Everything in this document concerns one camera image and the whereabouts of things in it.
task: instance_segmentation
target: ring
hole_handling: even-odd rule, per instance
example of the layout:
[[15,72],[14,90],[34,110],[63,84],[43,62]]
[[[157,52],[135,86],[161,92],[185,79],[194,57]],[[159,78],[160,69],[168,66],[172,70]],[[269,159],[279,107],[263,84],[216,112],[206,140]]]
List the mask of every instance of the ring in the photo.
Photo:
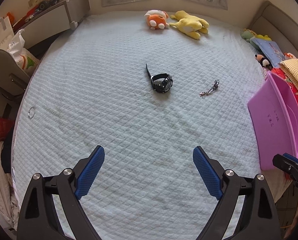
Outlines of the ring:
[[34,114],[35,114],[35,107],[34,106],[32,106],[30,109],[29,109],[29,112],[28,112],[28,116],[29,116],[29,118],[30,119],[32,119],[33,118],[33,116],[34,116]]

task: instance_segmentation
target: pink plastic basin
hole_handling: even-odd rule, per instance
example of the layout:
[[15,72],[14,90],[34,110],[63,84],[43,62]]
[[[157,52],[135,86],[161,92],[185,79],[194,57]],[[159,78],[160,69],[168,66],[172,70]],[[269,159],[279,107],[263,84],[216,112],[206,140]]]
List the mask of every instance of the pink plastic basin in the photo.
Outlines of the pink plastic basin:
[[262,170],[275,167],[276,154],[298,159],[298,104],[288,83],[274,73],[249,100],[248,108],[257,138]]

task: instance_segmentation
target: white quilted mattress cover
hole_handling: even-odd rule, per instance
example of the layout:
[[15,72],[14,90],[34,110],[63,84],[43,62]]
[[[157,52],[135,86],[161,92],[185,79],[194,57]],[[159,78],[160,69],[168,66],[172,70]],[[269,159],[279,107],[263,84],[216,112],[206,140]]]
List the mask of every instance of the white quilted mattress cover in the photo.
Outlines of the white quilted mattress cover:
[[[103,240],[195,239],[217,200],[193,164],[193,149],[202,146],[240,176],[260,173],[247,102],[264,78],[238,28],[202,17],[209,35],[196,41],[175,29],[150,30],[144,13],[88,17],[52,44],[17,117],[14,186],[21,204],[34,173],[57,175],[99,144],[105,161],[80,202]],[[152,89],[146,63],[152,75],[172,75],[168,93]],[[219,89],[201,98],[216,79]],[[279,171],[265,176],[277,200],[288,183]],[[59,198],[55,203],[73,237]]]

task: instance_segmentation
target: pillow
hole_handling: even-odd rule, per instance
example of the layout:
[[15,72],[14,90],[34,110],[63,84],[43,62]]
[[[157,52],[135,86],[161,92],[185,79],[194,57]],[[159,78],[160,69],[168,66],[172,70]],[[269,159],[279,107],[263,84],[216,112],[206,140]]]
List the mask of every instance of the pillow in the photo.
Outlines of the pillow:
[[274,68],[279,68],[279,62],[285,60],[284,54],[281,52],[277,43],[259,38],[252,38],[252,41],[260,48]]

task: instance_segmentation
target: bed frame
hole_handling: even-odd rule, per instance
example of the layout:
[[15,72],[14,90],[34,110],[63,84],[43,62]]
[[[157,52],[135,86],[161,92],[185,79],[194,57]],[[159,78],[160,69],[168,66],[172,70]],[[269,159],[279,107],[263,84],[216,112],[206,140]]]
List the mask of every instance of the bed frame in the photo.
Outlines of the bed frame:
[[298,24],[270,1],[262,4],[248,29],[268,35],[282,52],[298,58]]

